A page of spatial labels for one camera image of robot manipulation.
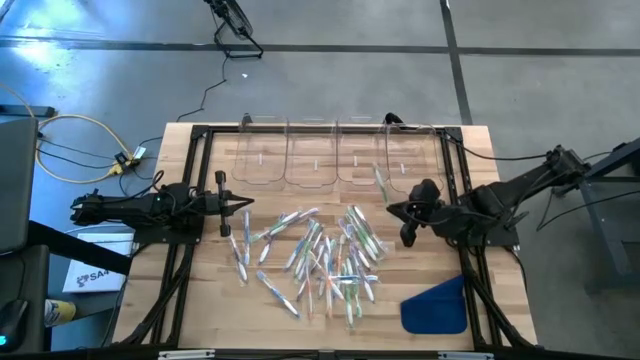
clear plastic bin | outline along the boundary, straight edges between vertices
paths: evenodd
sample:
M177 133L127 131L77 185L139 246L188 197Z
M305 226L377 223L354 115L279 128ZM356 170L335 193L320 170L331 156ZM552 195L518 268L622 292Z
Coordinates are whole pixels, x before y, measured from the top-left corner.
M366 134L354 134L358 128ZM380 180L389 178L387 168L385 126L382 118L349 116L338 122L338 178L350 188L376 189L374 164L380 169Z
M282 190L289 122L282 116L250 116L250 119L251 122L240 124L232 176L246 189ZM267 132L265 127L275 130Z
M444 165L440 141L430 126L399 125L385 127L389 197L391 202L405 201L411 189L431 178L442 190Z
M287 184L293 189L331 191L338 179L336 121L304 117L289 126Z

gray floor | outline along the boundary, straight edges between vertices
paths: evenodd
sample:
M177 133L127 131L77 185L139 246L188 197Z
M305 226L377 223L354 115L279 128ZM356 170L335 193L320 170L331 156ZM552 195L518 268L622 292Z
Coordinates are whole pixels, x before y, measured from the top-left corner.
M437 0L239 2L256 39L268 44L447 44ZM640 46L636 1L450 0L450 7L460 46ZM0 36L210 43L211 33L200 0L20 0L0 23ZM32 104L98 118L134 147L197 108L202 90L221 78L224 58L218 52L64 50L38 44L0 48L0 59L0 81ZM497 155L537 154L561 143L587 156L640 133L638 58L463 56L461 63L473 122L490 127ZM230 61L225 74L228 82L210 93L206 111L186 120L237 121L245 112L296 118L394 111L411 122L461 123L448 55L267 53L262 61ZM0 93L0 102L13 100ZM106 134L78 121L53 124L47 135L104 155L117 150ZM153 151L157 146L150 144ZM46 162L77 178L100 174L55 159ZM507 179L535 164L505 162L499 170ZM143 164L142 171L150 174L153 165ZM145 185L136 178L125 178L125 184L129 189ZM119 192L117 179L71 185L36 169L31 217L70 229L69 203L94 187ZM587 296L583 285L602 271L603 254L586 212L536 233L545 200L539 196L525 203L531 214L519 225L540 344L640 357L640 295ZM555 200L551 213L580 201L577 193ZM66 264L53 259L52 276L63 277ZM56 328L54 348L96 346L104 315Z

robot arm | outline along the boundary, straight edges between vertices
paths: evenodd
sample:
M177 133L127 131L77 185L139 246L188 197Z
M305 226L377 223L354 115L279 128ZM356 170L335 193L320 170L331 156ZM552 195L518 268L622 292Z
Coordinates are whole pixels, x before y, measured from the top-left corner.
M446 205L436 184L425 179L414 186L408 201L391 204L387 211L405 223L400 235L407 247L413 245L418 226L464 241L496 227L513 229L526 215L516 215L523 201L551 186L575 186L589 168L573 150L558 145L547 152L542 165L510 181L481 185L460 196L457 204Z
M225 189L226 175L216 172L218 193L196 193L185 183L163 185L157 193L140 197L112 197L94 190L77 198L71 209L71 220L76 225L87 226L104 221L122 222L136 230L166 227L173 232L188 232L203 216L220 215L222 236L230 233L226 218L254 200L233 194ZM230 205L229 201L240 201Z

blue dustpan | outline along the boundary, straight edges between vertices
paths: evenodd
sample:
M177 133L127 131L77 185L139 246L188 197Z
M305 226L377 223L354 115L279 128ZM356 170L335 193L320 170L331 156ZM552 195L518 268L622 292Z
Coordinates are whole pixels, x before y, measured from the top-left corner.
M400 304L402 327L412 334L459 334L467 328L462 275Z

metal stand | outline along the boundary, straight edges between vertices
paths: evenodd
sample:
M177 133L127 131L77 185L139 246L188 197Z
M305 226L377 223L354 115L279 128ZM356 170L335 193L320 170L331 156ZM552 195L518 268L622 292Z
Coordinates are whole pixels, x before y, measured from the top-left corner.
M598 185L605 186L605 184L630 184L640 182L640 177L637 176L606 176L620 167L629 164L639 156L640 138L619 146L614 149L609 156L595 163L591 170L585 175L584 181L579 185L579 190L584 202L590 203L598 200L598 196L594 190L594 187ZM561 188L554 191L554 194L563 196L572 189L573 188ZM588 283L585 285L585 290L593 294L602 290L640 286L640 272L632 268L625 249L625 243L634 242L635 239L625 239L619 235L619 232L616 231L616 233L613 233L611 227L609 227L608 230L605 229L606 217L602 213L602 210L599 210L596 205L587 206L587 210L594 233L605 245L613 275Z

